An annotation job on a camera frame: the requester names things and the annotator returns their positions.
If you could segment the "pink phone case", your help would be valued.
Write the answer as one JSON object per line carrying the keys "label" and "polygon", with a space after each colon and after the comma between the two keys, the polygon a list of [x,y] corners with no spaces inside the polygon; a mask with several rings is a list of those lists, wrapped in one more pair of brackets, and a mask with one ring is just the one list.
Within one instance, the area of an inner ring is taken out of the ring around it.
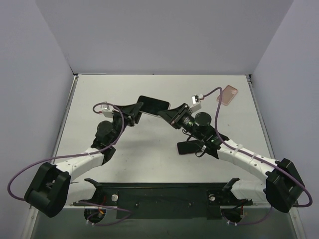
{"label": "pink phone case", "polygon": [[231,103],[234,97],[237,95],[238,90],[233,86],[227,85],[222,92],[221,104],[227,106]]}

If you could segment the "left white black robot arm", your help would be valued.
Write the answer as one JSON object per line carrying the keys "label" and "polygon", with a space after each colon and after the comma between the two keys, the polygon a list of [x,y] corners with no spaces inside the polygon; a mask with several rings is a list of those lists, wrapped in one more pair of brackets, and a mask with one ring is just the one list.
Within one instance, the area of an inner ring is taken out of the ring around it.
{"label": "left white black robot arm", "polygon": [[56,216],[67,204],[81,200],[91,205],[99,204],[103,193],[97,189],[98,183],[90,179],[75,182],[75,179],[112,158],[116,151],[114,145],[125,128],[139,122],[142,106],[143,103],[139,102],[127,106],[114,105],[113,111],[103,110],[113,120],[98,124],[92,145],[81,154],[64,156],[62,162],[41,164],[24,200],[50,218]]}

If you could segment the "black smartphone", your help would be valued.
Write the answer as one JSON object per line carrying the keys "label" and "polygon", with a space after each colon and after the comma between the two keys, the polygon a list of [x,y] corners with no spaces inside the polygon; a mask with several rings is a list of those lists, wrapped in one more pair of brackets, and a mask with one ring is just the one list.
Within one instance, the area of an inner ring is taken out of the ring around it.
{"label": "black smartphone", "polygon": [[137,103],[143,103],[140,111],[144,114],[160,117],[158,112],[166,111],[170,109],[170,103],[167,101],[147,97],[147,96],[139,96]]}
{"label": "black smartphone", "polygon": [[178,142],[176,145],[179,155],[195,154],[200,150],[196,140]]}

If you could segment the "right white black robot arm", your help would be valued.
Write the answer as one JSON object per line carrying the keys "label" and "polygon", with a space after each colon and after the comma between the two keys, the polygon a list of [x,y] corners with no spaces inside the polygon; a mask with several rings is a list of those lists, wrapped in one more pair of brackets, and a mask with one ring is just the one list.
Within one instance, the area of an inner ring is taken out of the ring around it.
{"label": "right white black robot arm", "polygon": [[224,135],[216,133],[210,114],[199,112],[194,117],[187,104],[160,111],[159,116],[175,129],[183,129],[197,140],[199,152],[232,163],[258,178],[261,183],[237,179],[223,190],[223,199],[233,204],[239,199],[268,202],[280,212],[287,213],[296,206],[305,186],[288,159],[281,161],[255,154]]}

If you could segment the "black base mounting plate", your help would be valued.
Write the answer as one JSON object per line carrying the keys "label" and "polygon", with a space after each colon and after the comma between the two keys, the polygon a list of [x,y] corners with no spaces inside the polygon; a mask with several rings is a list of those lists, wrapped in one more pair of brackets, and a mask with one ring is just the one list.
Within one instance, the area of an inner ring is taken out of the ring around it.
{"label": "black base mounting plate", "polygon": [[218,219],[221,207],[239,215],[247,198],[236,199],[229,183],[95,183],[88,203],[133,213],[133,219]]}

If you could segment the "aluminium table frame rail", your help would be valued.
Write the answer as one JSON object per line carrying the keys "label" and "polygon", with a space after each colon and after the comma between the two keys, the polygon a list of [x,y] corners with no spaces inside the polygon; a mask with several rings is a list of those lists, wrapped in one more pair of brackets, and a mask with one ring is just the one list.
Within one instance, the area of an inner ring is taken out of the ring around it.
{"label": "aluminium table frame rail", "polygon": [[[74,75],[74,79],[72,81],[71,89],[70,89],[70,92],[69,92],[69,95],[68,95],[68,99],[67,99],[66,108],[65,108],[65,111],[64,111],[64,114],[63,114],[63,118],[62,118],[62,122],[61,122],[61,125],[60,125],[60,128],[59,128],[58,136],[57,136],[57,139],[56,139],[56,142],[55,142],[55,146],[53,148],[52,156],[56,156],[57,152],[58,152],[58,149],[59,149],[59,145],[60,145],[61,138],[62,138],[62,135],[63,135],[64,127],[65,127],[66,120],[67,120],[67,117],[68,117],[68,113],[69,113],[69,110],[70,110],[70,106],[71,106],[71,103],[72,103],[73,95],[74,95],[74,92],[75,92],[75,89],[76,89],[76,85],[77,85],[77,82],[78,82],[78,77],[79,77],[78,74]],[[28,211],[28,215],[27,215],[27,218],[26,218],[26,222],[25,222],[24,228],[23,228],[21,236],[20,236],[21,239],[30,239],[31,238],[37,215],[38,215],[38,209],[36,209],[33,206],[30,206],[29,207],[29,211]]]}

